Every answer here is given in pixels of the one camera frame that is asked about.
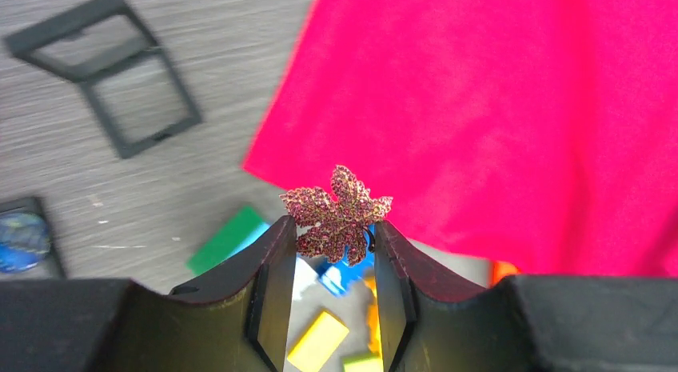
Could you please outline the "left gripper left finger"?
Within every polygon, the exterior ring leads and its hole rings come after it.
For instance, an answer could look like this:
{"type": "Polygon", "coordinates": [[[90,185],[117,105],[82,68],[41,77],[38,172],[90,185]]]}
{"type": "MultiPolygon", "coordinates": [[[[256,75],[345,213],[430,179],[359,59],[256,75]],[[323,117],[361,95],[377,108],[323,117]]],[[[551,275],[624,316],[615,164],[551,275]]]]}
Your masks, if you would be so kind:
{"type": "Polygon", "coordinates": [[[131,279],[1,284],[4,371],[280,371],[296,264],[295,221],[159,294],[131,279]]]}

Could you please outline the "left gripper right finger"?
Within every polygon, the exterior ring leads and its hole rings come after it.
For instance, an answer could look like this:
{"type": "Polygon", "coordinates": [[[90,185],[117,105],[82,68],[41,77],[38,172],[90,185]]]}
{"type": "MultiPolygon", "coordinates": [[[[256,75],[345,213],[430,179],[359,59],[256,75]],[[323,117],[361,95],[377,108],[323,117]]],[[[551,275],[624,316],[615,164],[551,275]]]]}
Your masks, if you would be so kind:
{"type": "Polygon", "coordinates": [[[484,288],[375,227],[387,371],[674,371],[674,278],[519,274],[484,288]]]}

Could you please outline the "red t-shirt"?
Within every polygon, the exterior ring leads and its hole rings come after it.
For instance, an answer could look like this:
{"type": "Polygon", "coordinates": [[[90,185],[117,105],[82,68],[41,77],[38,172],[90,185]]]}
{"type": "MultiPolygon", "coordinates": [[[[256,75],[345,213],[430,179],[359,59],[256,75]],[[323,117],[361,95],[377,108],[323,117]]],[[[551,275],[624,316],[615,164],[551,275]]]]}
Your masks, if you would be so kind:
{"type": "Polygon", "coordinates": [[[244,161],[438,250],[677,273],[677,0],[315,0],[244,161]]]}

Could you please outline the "red maple leaf brooch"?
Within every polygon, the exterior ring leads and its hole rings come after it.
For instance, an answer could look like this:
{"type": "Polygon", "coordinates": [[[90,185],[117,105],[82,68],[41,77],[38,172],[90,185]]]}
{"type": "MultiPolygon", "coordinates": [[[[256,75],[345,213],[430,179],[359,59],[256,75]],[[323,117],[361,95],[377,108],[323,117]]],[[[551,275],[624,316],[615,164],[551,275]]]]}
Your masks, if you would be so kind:
{"type": "Polygon", "coordinates": [[[280,199],[305,232],[296,241],[300,255],[323,256],[330,263],[346,259],[349,266],[362,262],[373,248],[365,237],[369,226],[385,220],[393,198],[372,198],[370,189],[346,166],[336,166],[331,191],[318,186],[288,190],[280,199]]]}

